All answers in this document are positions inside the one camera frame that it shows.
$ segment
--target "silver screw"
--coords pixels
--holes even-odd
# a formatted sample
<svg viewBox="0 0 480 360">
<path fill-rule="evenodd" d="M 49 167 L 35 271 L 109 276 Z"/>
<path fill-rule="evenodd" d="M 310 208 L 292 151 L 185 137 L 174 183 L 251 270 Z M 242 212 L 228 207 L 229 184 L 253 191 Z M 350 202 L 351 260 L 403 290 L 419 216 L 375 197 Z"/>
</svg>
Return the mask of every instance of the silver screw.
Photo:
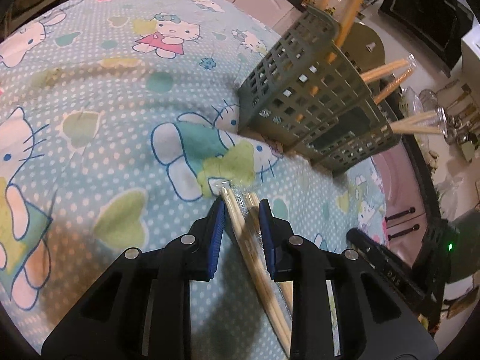
<svg viewBox="0 0 480 360">
<path fill-rule="evenodd" d="M 359 254 L 353 249 L 347 249 L 343 252 L 343 254 L 345 254 L 346 258 L 352 261 L 355 261 L 359 257 Z"/>
<path fill-rule="evenodd" d="M 195 236 L 192 234 L 185 234 L 180 241 L 183 245 L 191 245 L 195 242 Z"/>
<path fill-rule="evenodd" d="M 289 243 L 295 246 L 300 246 L 301 244 L 303 244 L 303 238 L 299 237 L 298 235 L 292 235 L 289 238 Z"/>
<path fill-rule="evenodd" d="M 125 251 L 125 257 L 129 260 L 136 259 L 139 255 L 138 249 L 131 247 Z"/>
</svg>

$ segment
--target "plastic basket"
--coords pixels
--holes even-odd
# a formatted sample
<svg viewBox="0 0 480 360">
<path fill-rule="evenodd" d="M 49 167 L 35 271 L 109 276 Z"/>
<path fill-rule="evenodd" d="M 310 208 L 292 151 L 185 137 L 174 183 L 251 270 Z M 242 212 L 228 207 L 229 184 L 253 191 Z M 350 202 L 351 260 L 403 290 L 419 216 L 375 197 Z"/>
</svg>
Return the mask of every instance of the plastic basket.
<svg viewBox="0 0 480 360">
<path fill-rule="evenodd" d="M 334 174 L 395 146 L 386 102 L 379 108 L 334 45 L 337 22 L 310 7 L 238 90 L 240 131 L 248 126 Z M 336 58 L 327 62 L 330 53 Z"/>
</svg>

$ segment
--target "polka dot tablecloth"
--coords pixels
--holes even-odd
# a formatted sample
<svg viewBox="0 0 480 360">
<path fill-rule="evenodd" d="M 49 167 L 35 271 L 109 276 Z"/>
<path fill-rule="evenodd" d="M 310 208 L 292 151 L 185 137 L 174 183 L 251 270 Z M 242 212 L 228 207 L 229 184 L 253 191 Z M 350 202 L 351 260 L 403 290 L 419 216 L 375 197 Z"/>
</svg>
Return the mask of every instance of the polka dot tablecloth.
<svg viewBox="0 0 480 360">
<path fill-rule="evenodd" d="M 0 300 L 37 351 L 123 250 L 188 232 L 225 180 L 321 249 L 352 227 L 386 243 L 370 159 L 332 179 L 236 134 L 236 89 L 277 39 L 224 0 L 70 0 L 0 44 Z M 231 234 L 191 285 L 194 358 L 284 360 Z"/>
</svg>

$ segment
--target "pink dress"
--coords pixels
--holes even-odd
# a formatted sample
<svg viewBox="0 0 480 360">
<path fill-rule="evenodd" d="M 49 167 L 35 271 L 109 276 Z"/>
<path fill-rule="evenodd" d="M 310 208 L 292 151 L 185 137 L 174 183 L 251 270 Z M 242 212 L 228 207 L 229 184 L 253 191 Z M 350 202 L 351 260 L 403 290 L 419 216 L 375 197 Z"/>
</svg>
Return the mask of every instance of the pink dress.
<svg viewBox="0 0 480 360">
<path fill-rule="evenodd" d="M 171 51 L 175 54 L 180 54 L 183 56 L 183 46 L 182 44 L 167 44 L 163 43 L 163 40 L 166 37 L 163 36 L 160 32 L 155 32 L 151 35 L 147 35 L 140 40 L 136 40 L 136 43 L 145 43 L 149 46 L 156 47 L 165 51 Z"/>
</svg>

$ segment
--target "cabinet handle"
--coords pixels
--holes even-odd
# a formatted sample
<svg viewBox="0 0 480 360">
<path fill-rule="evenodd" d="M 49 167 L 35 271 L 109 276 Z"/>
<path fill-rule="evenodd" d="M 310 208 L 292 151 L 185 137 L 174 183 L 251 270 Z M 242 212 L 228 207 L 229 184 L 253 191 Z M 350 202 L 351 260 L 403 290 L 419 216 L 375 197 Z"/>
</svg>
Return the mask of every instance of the cabinet handle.
<svg viewBox="0 0 480 360">
<path fill-rule="evenodd" d="M 411 233 L 412 231 L 417 231 L 418 229 L 420 229 L 420 225 L 417 223 L 415 225 L 413 225 L 411 228 L 409 229 L 406 229 L 406 230 L 402 230 L 402 231 L 399 231 L 398 233 L 395 233 L 393 235 L 388 235 L 388 240 L 392 240 L 394 238 L 398 238 L 398 237 L 402 237 L 402 236 L 406 236 L 407 234 Z"/>
<path fill-rule="evenodd" d="M 405 215 L 408 215 L 408 214 L 414 214 L 415 213 L 415 207 L 410 207 L 408 210 L 406 211 L 402 211 L 402 212 L 399 212 L 398 214 L 394 214 L 392 216 L 387 216 L 385 218 L 385 221 L 388 222 L 388 221 L 391 221 L 393 219 L 399 219 L 401 218 L 402 216 L 405 216 Z"/>
</svg>

